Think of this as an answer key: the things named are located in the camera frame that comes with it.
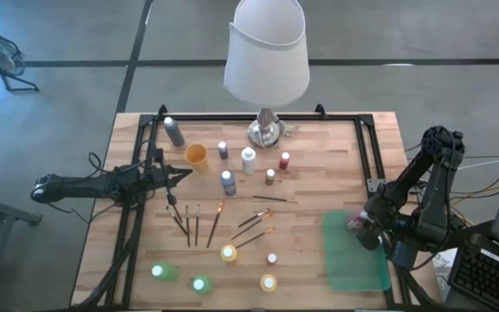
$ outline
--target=wooden table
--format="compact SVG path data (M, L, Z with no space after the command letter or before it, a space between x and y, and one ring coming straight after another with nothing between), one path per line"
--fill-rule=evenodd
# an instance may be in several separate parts
M407 164L395 113L373 113L381 156L388 179L395 179ZM118 114L108 148L106 169L129 164L139 114ZM280 147L256 150L253 175L242 171L241 151L249 142L246 121L180 121L187 144L200 143L208 149L209 169L194 172L175 188L178 209L184 217L185 205L191 207L191 248L186 236L165 210L164 191L146 203L139 253L135 270L131 309L382 309L386 300L380 291L335 292L327 283L321 234L322 215L331 210L359 211L366 202L360 153L353 123L344 121L292 121L297 133L283 138ZM374 164L369 148L369 163ZM227 142L230 157L218 156L217 143ZM172 146L159 125L157 144L165 150L165 161L175 167L188 167L184 148ZM276 181L265 185L265 171L278 167L282 152L290 152L288 170L276 170ZM237 195L225 197L219 181L223 170L234 173ZM274 196L298 201L298 204L253 199L252 195ZM217 205L225 198L209 249L205 248ZM94 213L109 206L98 200ZM198 247L193 246L195 208L201 205ZM270 208L275 213L234 243L275 227L275 231L242 247L235 263L224 262L219 250L232 244L237 225L254 213ZM120 209L101 214L89 227L87 242L76 280L73 304L81 302L108 269L118 229ZM274 252L278 263L269 267L265 257ZM418 263L425 255L418 257ZM179 267L175 283L158 282L151 267L160 261ZM265 293L259 280L265 273L276 276L278 287ZM392 273L397 302L399 287ZM419 284L439 300L436 277L431 264L413 273ZM215 291L200 296L191 291L191 278L209 276ZM117 292L122 293L122 276Z

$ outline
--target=concrete floor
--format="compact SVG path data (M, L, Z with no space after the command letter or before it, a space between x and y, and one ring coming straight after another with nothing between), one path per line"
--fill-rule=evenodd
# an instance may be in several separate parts
M28 61L128 60L145 0L0 0L0 34ZM311 58L499 58L499 0L301 0ZM221 59L236 0L155 0L139 58ZM87 227L29 199L50 172L84 175L87 153L105 155L125 68L27 68L39 94L0 82L0 201L43 213L18 224L0 271L0 311L68 305ZM255 111L222 88L222 68L137 68L127 112ZM442 124L464 132L468 155L499 154L499 65L312 67L308 91L284 111L396 111L406 146ZM465 165L486 159L467 159ZM462 170L454 190L499 176L499 164ZM465 201L474 222L499 196ZM66 200L83 216L93 200Z

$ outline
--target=green plastic tray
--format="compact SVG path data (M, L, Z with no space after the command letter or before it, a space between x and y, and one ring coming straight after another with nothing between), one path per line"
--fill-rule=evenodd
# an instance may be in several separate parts
M361 246L356 231L346 228L350 211L329 211L323 216L327 280L337 291L386 290L391 286L385 253Z

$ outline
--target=white bottle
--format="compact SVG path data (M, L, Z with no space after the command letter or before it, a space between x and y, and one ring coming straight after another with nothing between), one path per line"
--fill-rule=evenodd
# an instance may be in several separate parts
M251 147L242 151L242 168L245 174L253 174L256 171L256 151Z

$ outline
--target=paint bottle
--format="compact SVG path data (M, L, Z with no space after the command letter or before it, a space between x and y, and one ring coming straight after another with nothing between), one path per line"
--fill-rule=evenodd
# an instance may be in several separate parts
M184 137L180 132L180 128L178 127L178 123L171 117L166 117L165 121L165 131L166 134L171 138L171 142L174 146L182 146L184 144Z
M221 159L229 158L229 148L225 142L218 142L218 155L221 156Z
M213 282L207 276L196 276L191 282L191 289L200 295L205 295L213 290Z
M152 275L163 282L178 280L178 268L168 263L156 263L152 267Z
M288 162L290 161L290 154L289 153L282 153L281 156L281 162L278 164L279 168L281 169L286 169L288 168Z
M261 289L264 292L273 292L276 289L276 277L265 274L261 277Z
M278 258L276 257L276 254L269 254L267 256L267 265L268 266L273 266L276 264L276 260L278 260Z
M225 245L221 249L221 258L226 262L233 262L236 260L236 256L238 256L238 251L232 245Z
M221 173L221 184L223 184L226 195L232 196L236 194L236 181L230 171L223 171Z
M245 174L253 174L256 171L256 151L251 147L242 151L242 168Z
M275 183L275 171L273 169L268 169L265 173L265 184L273 185Z

